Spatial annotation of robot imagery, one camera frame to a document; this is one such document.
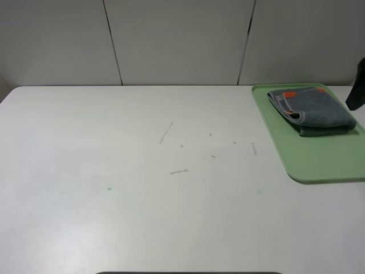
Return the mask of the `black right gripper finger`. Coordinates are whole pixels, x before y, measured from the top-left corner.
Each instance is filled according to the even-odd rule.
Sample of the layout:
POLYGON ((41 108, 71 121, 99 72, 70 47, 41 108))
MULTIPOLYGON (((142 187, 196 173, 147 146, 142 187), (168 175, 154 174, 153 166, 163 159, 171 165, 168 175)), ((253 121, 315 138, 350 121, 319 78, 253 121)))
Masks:
POLYGON ((359 64, 356 73, 355 82, 352 90, 346 99, 346 105, 350 111, 355 111, 365 103, 365 59, 359 64))

